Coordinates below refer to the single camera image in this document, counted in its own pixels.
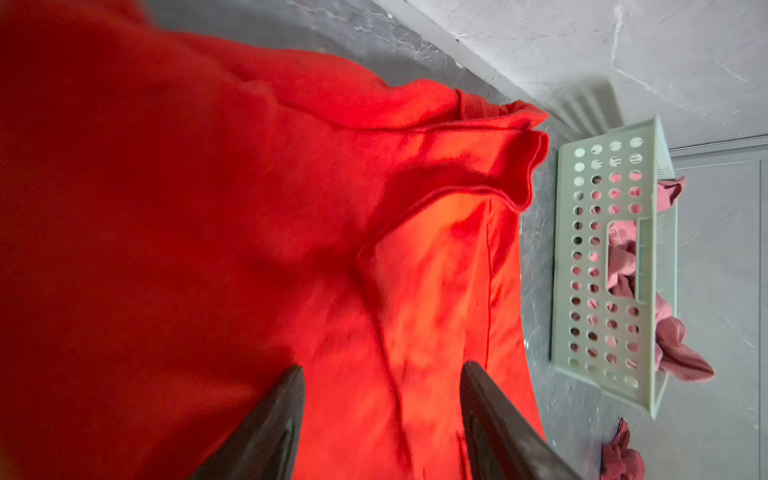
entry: basket hole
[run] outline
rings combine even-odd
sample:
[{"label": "basket hole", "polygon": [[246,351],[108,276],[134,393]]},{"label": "basket hole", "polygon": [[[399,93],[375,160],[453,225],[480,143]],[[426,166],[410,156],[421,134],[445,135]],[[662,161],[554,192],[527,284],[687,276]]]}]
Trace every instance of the basket hole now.
[{"label": "basket hole", "polygon": [[624,377],[624,383],[626,383],[628,386],[632,387],[633,389],[636,389],[637,387],[640,386],[640,383],[637,382],[637,379],[631,375],[627,375]]}]

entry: laundry basket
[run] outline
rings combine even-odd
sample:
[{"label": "laundry basket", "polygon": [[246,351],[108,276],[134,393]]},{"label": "laundry basket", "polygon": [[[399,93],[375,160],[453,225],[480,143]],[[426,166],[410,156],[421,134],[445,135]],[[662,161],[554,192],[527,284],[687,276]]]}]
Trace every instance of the laundry basket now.
[{"label": "laundry basket", "polygon": [[[658,116],[558,155],[552,362],[654,418],[667,383],[654,371],[655,293],[677,314],[677,206],[656,211],[657,182],[671,178]],[[626,220],[637,225],[633,299],[606,287],[608,229]]]}]

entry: gray marble floor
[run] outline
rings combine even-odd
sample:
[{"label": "gray marble floor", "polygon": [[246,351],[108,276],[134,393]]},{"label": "gray marble floor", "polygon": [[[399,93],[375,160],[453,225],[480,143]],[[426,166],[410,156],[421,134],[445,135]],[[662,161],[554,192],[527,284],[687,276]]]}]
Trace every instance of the gray marble floor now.
[{"label": "gray marble floor", "polygon": [[[163,28],[272,48],[339,55],[392,85],[430,78],[508,101],[370,0],[146,0]],[[548,442],[585,479],[598,478],[600,444],[621,416],[644,456],[646,478],[757,478],[757,163],[692,170],[680,204],[680,294],[689,344],[718,379],[670,381],[659,419],[609,399],[549,365],[556,151],[563,137],[545,125],[551,152],[534,173],[535,202],[521,221],[525,346]],[[729,465],[741,465],[737,471]]]}]

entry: pink cloth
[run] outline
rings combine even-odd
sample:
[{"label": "pink cloth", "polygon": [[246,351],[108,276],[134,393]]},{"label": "pink cloth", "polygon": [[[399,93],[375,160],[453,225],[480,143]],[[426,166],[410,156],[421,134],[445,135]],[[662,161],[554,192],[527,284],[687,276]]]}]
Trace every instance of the pink cloth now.
[{"label": "pink cloth", "polygon": [[643,480],[645,462],[636,450],[629,448],[631,438],[624,419],[619,421],[619,430],[614,441],[603,445],[603,467],[600,480]]},{"label": "pink cloth", "polygon": [[[674,205],[683,193],[686,177],[662,180],[657,186],[657,210]],[[615,296],[631,298],[637,269],[635,222],[615,222],[608,230],[607,287]],[[672,316],[672,306],[656,294],[656,370],[661,368],[683,382],[706,382],[715,376],[704,358],[683,344],[685,325]]]}]

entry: red fabric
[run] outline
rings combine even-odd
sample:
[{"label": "red fabric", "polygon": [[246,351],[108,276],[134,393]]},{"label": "red fabric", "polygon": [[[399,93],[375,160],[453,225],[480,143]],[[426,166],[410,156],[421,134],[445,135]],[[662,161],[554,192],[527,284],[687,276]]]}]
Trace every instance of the red fabric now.
[{"label": "red fabric", "polygon": [[603,445],[603,462],[600,480],[643,480],[645,462],[637,450],[629,448],[629,427],[619,420],[614,441]]},{"label": "red fabric", "polygon": [[518,243],[543,112],[118,0],[0,3],[0,45],[0,443],[25,478],[183,478],[294,363],[295,478],[460,478],[470,359],[543,434]]}]

